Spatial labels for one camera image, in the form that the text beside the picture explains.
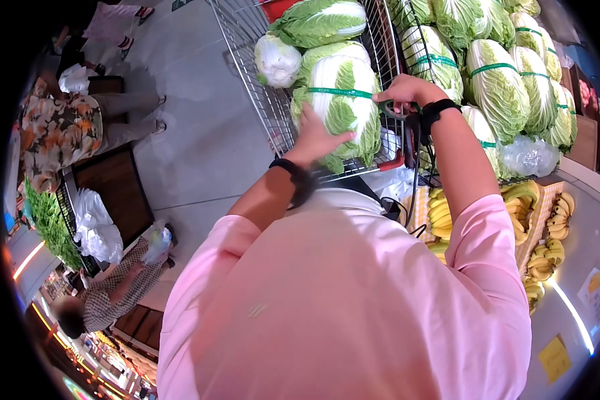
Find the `gray floor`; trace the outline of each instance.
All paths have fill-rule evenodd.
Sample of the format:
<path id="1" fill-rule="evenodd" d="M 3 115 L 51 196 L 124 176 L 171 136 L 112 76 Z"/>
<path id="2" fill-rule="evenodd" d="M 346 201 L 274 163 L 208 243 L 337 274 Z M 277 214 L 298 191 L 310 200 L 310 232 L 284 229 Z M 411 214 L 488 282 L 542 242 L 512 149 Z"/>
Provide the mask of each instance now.
<path id="1" fill-rule="evenodd" d="M 176 267 L 141 302 L 159 310 L 216 220 L 273 160 L 211 7 L 193 0 L 172 12 L 172 2 L 123 2 L 156 8 L 142 26 L 136 18 L 121 27 L 136 39 L 126 60 L 112 46 L 89 41 L 83 48 L 87 60 L 107 66 L 107 74 L 124 76 L 126 92 L 168 96 L 154 112 L 167 131 L 134 146 L 153 213 L 171 222 L 179 240 Z"/>

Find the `floral shirt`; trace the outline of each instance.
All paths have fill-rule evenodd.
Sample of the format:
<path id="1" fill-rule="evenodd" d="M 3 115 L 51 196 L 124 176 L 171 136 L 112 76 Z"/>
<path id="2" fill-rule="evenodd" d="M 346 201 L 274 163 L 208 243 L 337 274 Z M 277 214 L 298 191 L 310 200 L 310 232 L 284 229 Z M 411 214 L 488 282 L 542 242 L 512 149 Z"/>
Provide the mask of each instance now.
<path id="1" fill-rule="evenodd" d="M 20 130 L 20 159 L 37 192 L 53 192 L 60 183 L 58 171 L 88 158 L 102 143 L 100 107 L 91 96 L 71 94 L 69 100 L 47 95 L 40 78 L 24 101 Z"/>

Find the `yellow sign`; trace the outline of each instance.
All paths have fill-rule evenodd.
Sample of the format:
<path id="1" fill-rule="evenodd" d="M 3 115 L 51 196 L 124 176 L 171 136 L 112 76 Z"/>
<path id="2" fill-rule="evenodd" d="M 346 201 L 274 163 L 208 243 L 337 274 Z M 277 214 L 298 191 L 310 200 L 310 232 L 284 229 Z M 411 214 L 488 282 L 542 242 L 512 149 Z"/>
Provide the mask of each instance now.
<path id="1" fill-rule="evenodd" d="M 571 368 L 571 360 L 569 359 L 567 348 L 564 347 L 560 335 L 554 337 L 553 340 L 546 345 L 540 354 L 538 354 L 538 358 L 549 379 L 549 385 Z"/>

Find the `tiled floor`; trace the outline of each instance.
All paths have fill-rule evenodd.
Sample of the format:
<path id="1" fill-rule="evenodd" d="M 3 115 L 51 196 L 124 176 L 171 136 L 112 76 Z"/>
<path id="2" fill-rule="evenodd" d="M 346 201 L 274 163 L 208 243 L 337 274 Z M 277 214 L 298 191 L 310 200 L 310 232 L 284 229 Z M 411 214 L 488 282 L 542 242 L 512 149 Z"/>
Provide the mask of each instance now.
<path id="1" fill-rule="evenodd" d="M 136 39 L 126 60 L 112 46 L 89 41 L 83 48 L 87 60 L 124 76 L 126 92 L 168 96 L 154 112 L 167 131 L 134 147 L 153 213 L 171 222 L 179 240 L 176 267 L 141 301 L 159 310 L 213 224 L 273 158 L 211 7 L 193 0 L 172 12 L 172 2 L 123 2 L 156 8 L 142 26 L 135 19 L 122 27 Z"/>

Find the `shopping cart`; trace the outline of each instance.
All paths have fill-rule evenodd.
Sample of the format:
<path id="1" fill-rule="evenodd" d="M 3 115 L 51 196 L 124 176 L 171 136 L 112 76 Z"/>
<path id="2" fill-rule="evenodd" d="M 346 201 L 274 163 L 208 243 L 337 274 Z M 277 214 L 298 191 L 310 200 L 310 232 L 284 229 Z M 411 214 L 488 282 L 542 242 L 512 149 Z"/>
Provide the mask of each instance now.
<path id="1" fill-rule="evenodd" d="M 256 41 L 265 34 L 269 26 L 263 7 L 277 0 L 262 3 L 254 1 L 257 2 L 209 0 L 209 3 L 269 141 L 276 155 L 281 157 L 294 146 L 297 137 L 290 114 L 291 91 L 274 89 L 258 82 L 253 55 Z M 388 7 L 384 0 L 358 1 L 367 12 L 367 28 L 358 39 L 367 49 L 371 67 L 378 74 L 380 85 L 385 90 L 402 70 Z M 407 2 L 407 5 L 415 20 L 411 4 Z M 318 180 L 327 182 L 377 170 L 388 170 L 404 164 L 404 155 L 411 155 L 408 146 L 411 140 L 404 140 L 405 123 L 381 114 L 381 125 L 390 132 L 385 131 L 381 136 L 381 149 L 375 155 L 372 166 L 364 165 L 357 158 L 345 160 L 344 173 L 336 175 L 323 169 L 316 172 Z"/>

